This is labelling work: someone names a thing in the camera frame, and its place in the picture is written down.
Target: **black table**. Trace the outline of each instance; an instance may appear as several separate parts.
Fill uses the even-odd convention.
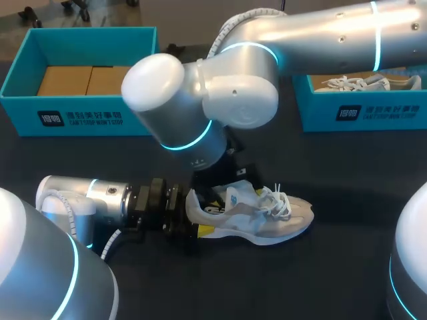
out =
[[[2,79],[9,66],[1,65]],[[302,133],[289,79],[281,90],[271,123],[235,131],[247,147],[238,161],[257,163],[267,186],[281,183],[311,202],[312,227],[273,247],[202,239],[199,257],[158,234],[129,243],[110,261],[118,320],[387,319],[394,227],[427,181],[427,131]],[[46,175],[183,184],[191,175],[151,137],[19,138],[2,108],[0,153],[0,187],[30,204]]]

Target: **white shoelace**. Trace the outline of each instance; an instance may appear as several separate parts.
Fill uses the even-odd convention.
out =
[[[280,183],[279,185],[274,184],[274,189],[274,192],[267,187],[262,189],[260,203],[265,199],[269,199],[272,201],[272,204],[268,206],[261,206],[258,212],[267,213],[267,215],[271,215],[273,218],[287,221],[291,219],[292,212],[288,196],[286,193],[280,192]]]
[[[368,86],[368,84],[362,78],[347,79],[346,76],[343,76],[339,79],[330,79],[322,83],[327,83],[328,87],[333,89],[339,89],[339,91],[364,91],[365,87]]]

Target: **cable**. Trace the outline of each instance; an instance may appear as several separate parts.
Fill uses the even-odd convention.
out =
[[[69,220],[69,226],[71,228],[71,236],[73,238],[77,238],[77,231],[75,230],[75,219],[74,219],[74,211],[71,208],[71,205],[69,204],[67,198],[63,196],[62,193],[60,193],[58,190],[47,190],[41,194],[41,196],[36,200],[35,208],[36,210],[41,212],[41,208],[43,206],[44,200],[46,200],[47,197],[56,197],[59,200],[61,200],[62,204],[64,204],[65,210],[67,210],[68,213],[68,220]]]
[[[277,16],[284,16],[286,13],[276,10],[276,9],[269,9],[269,8],[259,8],[259,9],[252,9],[245,13],[241,13],[239,15],[235,15],[234,17],[228,19],[226,23],[223,24],[222,28],[220,29],[220,34],[216,37],[215,41],[213,42],[213,45],[211,49],[209,50],[209,53],[207,54],[207,58],[212,58],[215,54],[224,39],[232,32],[234,28],[236,28],[240,23],[250,20],[254,17],[259,17],[262,15],[277,15]]]
[[[115,231],[115,233],[113,233],[113,235],[108,239],[108,242],[105,245],[104,250],[102,251],[101,259],[105,260],[105,257],[107,257],[108,250],[111,248],[111,245],[117,239],[117,237],[120,235],[120,233],[121,233],[121,231],[119,229],[117,229]]]

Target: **robotic arm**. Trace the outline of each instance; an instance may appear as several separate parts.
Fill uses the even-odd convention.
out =
[[[123,81],[123,99],[163,147],[201,171],[225,153],[224,125],[253,129],[274,117],[281,75],[425,63],[426,13],[422,0],[292,16],[255,9],[223,26],[207,59],[142,59]]]

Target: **sneaker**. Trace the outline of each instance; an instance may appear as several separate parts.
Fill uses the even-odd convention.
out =
[[[256,193],[248,181],[239,181],[213,188],[224,200],[225,207],[206,204],[201,208],[194,189],[185,201],[185,210],[192,223],[212,226],[204,238],[243,237],[256,245],[274,245],[296,237],[313,221],[307,201],[273,192],[267,187]]]
[[[316,92],[421,90],[421,77],[419,75],[403,81],[387,79],[380,74],[366,79],[348,79],[346,76],[343,76],[342,78],[330,79],[322,83],[327,83],[328,87],[318,89]]]

